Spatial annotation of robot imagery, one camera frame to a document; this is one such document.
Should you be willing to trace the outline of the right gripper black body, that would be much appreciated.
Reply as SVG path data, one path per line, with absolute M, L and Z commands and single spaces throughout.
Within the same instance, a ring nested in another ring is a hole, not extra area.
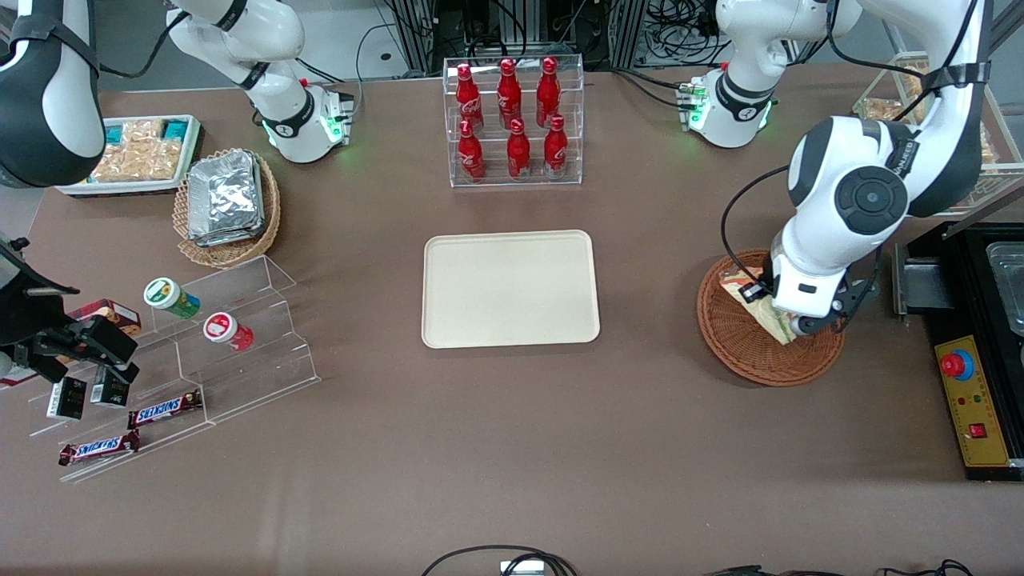
M 23 256 L 28 239 L 2 240 L 2 368 L 12 370 L 12 346 L 26 340 L 40 340 L 79 360 L 80 343 L 67 316 L 65 297 L 80 289 L 52 281 L 29 265 Z

